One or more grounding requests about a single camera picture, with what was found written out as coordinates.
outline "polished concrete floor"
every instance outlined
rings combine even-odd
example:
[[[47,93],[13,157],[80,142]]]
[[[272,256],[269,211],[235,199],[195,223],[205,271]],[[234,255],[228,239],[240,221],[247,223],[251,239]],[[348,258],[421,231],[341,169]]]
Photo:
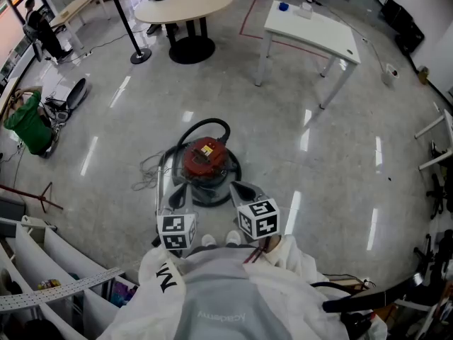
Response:
[[[381,284],[414,271],[413,247],[440,227],[437,219],[430,221],[432,203],[425,197],[431,171],[420,173],[418,165],[428,160],[431,138],[441,147],[447,138],[443,127],[419,140],[413,135],[436,119],[436,107],[446,105],[419,83],[392,40],[337,11],[374,42],[383,64],[397,67],[400,78],[395,89],[383,85],[372,47],[354,33],[362,64],[321,111],[319,103],[344,62],[322,79],[328,56],[318,50],[288,40],[274,43],[263,85],[253,84],[272,0],[234,0],[210,16],[208,31],[217,49],[188,66],[168,57],[165,31],[146,35],[147,25],[133,17],[139,2],[121,1],[131,28],[140,30],[137,42],[153,52],[144,64],[130,64],[133,47],[124,37],[66,64],[34,62],[24,76],[21,86],[42,84],[45,96],[54,92],[60,99],[80,78],[92,84],[55,153],[41,159],[26,150],[22,156],[16,188],[40,193],[52,181],[52,199],[64,206],[44,215],[39,203],[26,200],[32,216],[58,226],[69,243],[104,266],[141,259],[156,235],[156,218],[154,189],[132,190],[141,180],[139,163],[174,145],[199,120],[218,117],[231,126],[228,147],[241,162],[243,179],[277,201],[282,229],[288,216],[295,218],[293,234],[320,271]],[[82,52],[125,33],[112,2],[107,7],[110,21],[99,6],[84,12],[86,25],[78,31]],[[324,6],[314,9],[337,19]],[[180,25],[178,35],[186,34]],[[65,33],[60,40],[68,44]],[[221,134],[213,125],[197,136]],[[6,157],[16,149],[5,129],[0,145]],[[13,185],[18,160],[16,155],[1,165],[2,183]],[[234,228],[231,203],[197,212],[198,243],[204,233],[221,241]],[[443,220],[451,225],[449,213]]]

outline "black cap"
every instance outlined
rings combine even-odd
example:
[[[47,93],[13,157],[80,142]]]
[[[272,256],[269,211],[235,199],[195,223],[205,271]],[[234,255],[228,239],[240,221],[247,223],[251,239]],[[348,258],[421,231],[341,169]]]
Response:
[[[26,7],[26,8],[29,8],[33,2],[34,2],[34,0],[27,0],[27,1],[25,2],[25,7]]]

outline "round table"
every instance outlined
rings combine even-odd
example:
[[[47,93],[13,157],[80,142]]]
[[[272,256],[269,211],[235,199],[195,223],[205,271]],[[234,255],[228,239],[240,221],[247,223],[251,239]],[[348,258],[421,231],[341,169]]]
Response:
[[[143,0],[135,18],[144,23],[165,24],[170,40],[170,58],[180,64],[194,64],[209,58],[215,44],[207,37],[206,16],[228,6],[233,0]],[[200,19],[201,35],[195,33],[194,20]],[[178,41],[169,24],[185,21],[188,37]]]

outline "green shirt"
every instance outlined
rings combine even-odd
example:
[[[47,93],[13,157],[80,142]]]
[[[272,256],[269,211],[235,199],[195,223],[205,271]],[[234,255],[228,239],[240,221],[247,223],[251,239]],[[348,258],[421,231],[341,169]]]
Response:
[[[5,128],[13,130],[24,141],[31,154],[38,153],[52,139],[52,130],[44,125],[38,113],[40,101],[41,94],[35,91],[4,123]]]

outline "warning sticker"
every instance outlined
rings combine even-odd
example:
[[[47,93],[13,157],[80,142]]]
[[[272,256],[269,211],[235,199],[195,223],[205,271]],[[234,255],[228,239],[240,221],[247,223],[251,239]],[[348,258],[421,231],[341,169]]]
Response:
[[[203,151],[206,156],[209,156],[211,154],[211,152],[212,152],[212,149],[209,146],[205,145],[201,149],[201,151]]]

